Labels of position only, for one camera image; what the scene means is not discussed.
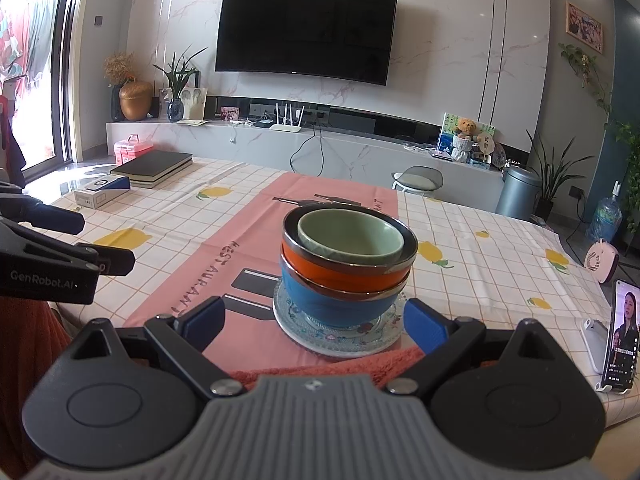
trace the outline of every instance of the yellow lemon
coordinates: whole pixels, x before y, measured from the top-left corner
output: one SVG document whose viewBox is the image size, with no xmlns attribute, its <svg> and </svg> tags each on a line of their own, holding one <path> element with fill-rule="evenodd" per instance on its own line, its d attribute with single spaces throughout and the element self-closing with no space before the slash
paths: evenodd
<svg viewBox="0 0 640 480">
<path fill-rule="evenodd" d="M 432 264 L 443 267 L 444 269 L 451 269 L 453 267 L 447 267 L 449 265 L 449 261 L 443 260 L 442 251 L 430 242 L 420 242 L 418 244 L 418 252 L 420 253 L 420 256 Z"/>
<path fill-rule="evenodd" d="M 536 306 L 538 308 L 544 308 L 545 310 L 551 310 L 551 305 L 549 305 L 542 298 L 529 298 L 527 300 L 527 303 L 529 303 L 532 306 Z"/>
<path fill-rule="evenodd" d="M 147 240 L 151 240 L 151 236 L 144 234 L 140 229 L 129 227 L 98 238 L 94 244 L 133 250 L 140 247 Z"/>
<path fill-rule="evenodd" d="M 563 254 L 552 249 L 545 250 L 545 254 L 546 259 L 549 260 L 549 263 L 555 270 L 563 274 L 568 274 L 568 272 L 566 272 L 566 266 L 569 265 L 569 260 L 567 260 Z"/>
<path fill-rule="evenodd" d="M 205 198 L 215 198 L 217 196 L 225 196 L 231 193 L 231 190 L 227 187 L 206 187 L 201 190 L 197 197 L 200 200 L 204 200 Z"/>
</svg>

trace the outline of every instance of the television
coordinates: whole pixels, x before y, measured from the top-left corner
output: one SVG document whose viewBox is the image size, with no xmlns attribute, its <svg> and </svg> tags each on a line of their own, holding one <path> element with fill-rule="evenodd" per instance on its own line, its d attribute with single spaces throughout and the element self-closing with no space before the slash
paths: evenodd
<svg viewBox="0 0 640 480">
<path fill-rule="evenodd" d="M 218 72 L 386 84 L 398 0 L 222 0 Z"/>
</svg>

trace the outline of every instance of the bowl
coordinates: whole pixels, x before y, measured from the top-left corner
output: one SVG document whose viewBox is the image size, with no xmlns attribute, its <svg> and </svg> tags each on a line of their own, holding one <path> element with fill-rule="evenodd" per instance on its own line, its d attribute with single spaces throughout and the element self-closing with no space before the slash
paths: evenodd
<svg viewBox="0 0 640 480">
<path fill-rule="evenodd" d="M 409 270 L 407 266 L 404 269 L 396 270 L 396 272 L 380 274 L 379 276 L 359 276 L 327 269 L 312 261 L 305 260 L 287 244 L 282 244 L 282 254 L 291 267 L 303 278 L 311 280 L 318 285 L 346 292 L 379 292 L 391 288 L 404 280 Z"/>
<path fill-rule="evenodd" d="M 388 222 L 400 232 L 404 240 L 402 251 L 398 256 L 398 259 L 395 262 L 388 264 L 351 264 L 334 260 L 332 258 L 327 258 L 319 254 L 314 254 L 313 252 L 309 251 L 300 243 L 298 236 L 298 221 L 305 214 L 321 209 L 347 209 L 352 211 L 360 211 L 383 219 L 385 222 Z M 316 267 L 322 267 L 323 269 L 331 271 L 328 277 L 329 279 L 344 280 L 344 275 L 354 277 L 361 276 L 363 277 L 363 283 L 370 284 L 370 290 L 381 290 L 381 288 L 378 288 L 376 285 L 376 278 L 379 276 L 385 276 L 387 274 L 394 274 L 397 272 L 400 272 L 400 276 L 403 276 L 404 274 L 402 274 L 401 271 L 404 270 L 405 273 L 408 272 L 418 252 L 417 238 L 412 233 L 411 229 L 409 229 L 401 221 L 396 220 L 389 215 L 385 215 L 384 213 L 376 211 L 375 209 L 336 203 L 310 204 L 292 209 L 284 217 L 284 221 L 282 223 L 282 243 L 287 252 L 296 254 L 296 256 L 298 257 L 296 263 L 298 263 L 302 259 L 315 265 L 315 267 L 310 266 L 310 270 L 308 272 L 307 269 L 303 269 L 302 266 L 300 266 L 300 268 L 298 269 L 298 272 L 302 272 L 306 279 L 320 283 L 320 281 L 317 280 L 320 273 L 314 273 L 314 269 L 316 269 Z"/>
<path fill-rule="evenodd" d="M 333 290 L 306 280 L 280 256 L 282 283 L 289 297 L 305 314 L 333 327 L 357 326 L 376 319 L 386 312 L 404 288 L 404 280 L 393 288 L 376 293 L 356 293 Z"/>
<path fill-rule="evenodd" d="M 314 254 L 364 265 L 394 263 L 404 245 L 400 231 L 382 218 L 339 208 L 303 215 L 298 221 L 298 238 Z"/>
</svg>

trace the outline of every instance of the black book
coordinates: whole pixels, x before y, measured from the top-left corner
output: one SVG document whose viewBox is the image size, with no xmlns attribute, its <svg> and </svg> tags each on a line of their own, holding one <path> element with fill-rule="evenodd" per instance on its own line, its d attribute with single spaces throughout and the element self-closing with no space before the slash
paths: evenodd
<svg viewBox="0 0 640 480">
<path fill-rule="evenodd" d="M 191 162 L 191 153 L 164 152 L 151 150 L 142 156 L 125 162 L 111 170 L 111 174 L 128 176 L 130 180 L 157 183 L 165 175 L 177 168 L 186 167 Z"/>
</svg>

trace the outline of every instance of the white box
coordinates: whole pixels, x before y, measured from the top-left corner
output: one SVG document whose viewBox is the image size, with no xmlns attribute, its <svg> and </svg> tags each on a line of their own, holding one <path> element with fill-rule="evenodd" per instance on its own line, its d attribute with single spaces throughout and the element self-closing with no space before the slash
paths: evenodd
<svg viewBox="0 0 640 480">
<path fill-rule="evenodd" d="M 128 176 L 105 175 L 74 191 L 76 203 L 82 207 L 98 209 L 131 189 Z"/>
</svg>

